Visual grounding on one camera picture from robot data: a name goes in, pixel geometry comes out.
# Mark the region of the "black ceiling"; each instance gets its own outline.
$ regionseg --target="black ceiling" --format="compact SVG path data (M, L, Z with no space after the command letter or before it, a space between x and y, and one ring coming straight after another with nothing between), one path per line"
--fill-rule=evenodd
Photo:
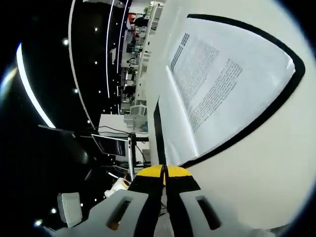
M25 18L22 53L32 91L54 125L75 131L76 135L88 135L86 129L91 128L91 124L87 123L79 95L74 93L76 86L69 49L63 45L63 39L68 37L71 3L72 0L56 0L37 5L42 10L34 10L32 17ZM98 126L101 113L109 114L110 107L119 103L114 93L120 76L116 74L116 64L112 65L111 55L108 55L110 99L106 85L105 41L110 7L105 3L77 0L73 13L74 66L94 126ZM109 51L114 43L118 45L123 11L124 8L114 7ZM11 59L6 72L17 67L15 58ZM60 228L63 224L59 215L50 213L53 207L57 208L60 192L80 192L82 211L87 215L90 208L103 199L104 191L112 186L112 178L99 167L113 164L112 161L100 154L89 138L74 139L67 132L39 128L39 124L46 124L32 105L19 72L6 91L0 101L0 122L5 124L1 127L1 174L5 181L2 192L10 191L1 196L10 208L6 218L14 219L13 224L23 224L25 228L33 226L36 219L42 219L46 226ZM85 181L91 169L95 172Z

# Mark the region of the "cable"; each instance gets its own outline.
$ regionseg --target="cable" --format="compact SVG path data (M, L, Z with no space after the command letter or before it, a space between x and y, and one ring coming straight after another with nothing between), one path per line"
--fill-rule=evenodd
M99 132L99 134L101 133L111 133L111 134L116 134L116 135L126 135L126 133L117 133L117 132Z
M109 129L112 129L114 131L118 131L118 132L124 132L125 134L131 134L131 133L137 133L137 134L148 134L148 132L125 132L125 131L122 131L122 130L118 130L118 129L114 129L114 128L111 128L109 126L99 126L99 127L94 127L94 128L101 128L101 127L107 127Z
M147 162L147 161L146 161L146 159L145 159L144 154L142 153L142 151L139 149L139 147L138 147L137 145L135 145L135 146L138 148L138 150L139 150L139 151L140 151L140 153L142 154L142 156L143 156L143 158L144 158L144 161L145 161L145 162Z
M111 128L111 127L109 127L109 126L100 126L100 127L95 127L95 128L101 128L101 127L107 127L107 128L112 129L112 130L114 130L114 131L124 132L125 134L129 134L128 132L125 132L125 131L122 131L122 130L118 130L118 129L114 129L114 128ZM86 130L91 129L91 128L92 128L92 127L87 127L83 132L85 132Z

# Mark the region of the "computer monitor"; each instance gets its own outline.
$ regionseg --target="computer monitor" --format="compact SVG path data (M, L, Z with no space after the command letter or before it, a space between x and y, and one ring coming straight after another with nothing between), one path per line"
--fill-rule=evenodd
M102 153L122 157L126 156L126 139L116 137L105 137L95 134L92 134L92 138L94 139L94 142L97 144Z

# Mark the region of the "paper sheet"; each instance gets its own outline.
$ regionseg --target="paper sheet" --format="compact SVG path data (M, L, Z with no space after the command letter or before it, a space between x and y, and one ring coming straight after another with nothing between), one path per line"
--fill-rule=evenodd
M186 19L168 65L183 101L198 158L254 121L295 72L292 59L235 26Z

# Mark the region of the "ceiling light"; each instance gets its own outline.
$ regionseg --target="ceiling light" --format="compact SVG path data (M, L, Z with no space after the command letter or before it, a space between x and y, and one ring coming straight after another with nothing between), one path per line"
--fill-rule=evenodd
M112 174L111 172L108 172L108 174L111 175L112 177L118 179L118 177L116 175Z
M43 223L42 220L37 220L37 221L35 221L34 225L35 226L40 226L42 223Z
M105 55L108 54L108 43L109 43L109 29L110 29L110 22L111 22L111 16L113 11L113 5L114 0L112 0L110 14L109 14L109 20L108 20L108 27L107 27L107 38L105 41ZM105 57L105 72L106 72L106 78L107 78L107 89L108 89L108 98L110 98L110 90L109 90L109 72L108 72L108 57Z
M21 81L23 83L24 89L25 89L31 103L35 107L35 109L38 112L38 114L40 115L40 117L45 121L46 125L51 127L51 128L56 128L54 126L54 124L50 121L48 116L45 114L44 110L40 106L39 102L37 101L32 89L31 89L31 86L30 86L29 80L26 76L26 71L24 68L23 56L22 56L22 44L20 44L18 49L16 50L16 61L18 64L18 69L19 69Z
M69 43L68 39L63 39L63 44L64 45L68 45L68 43Z

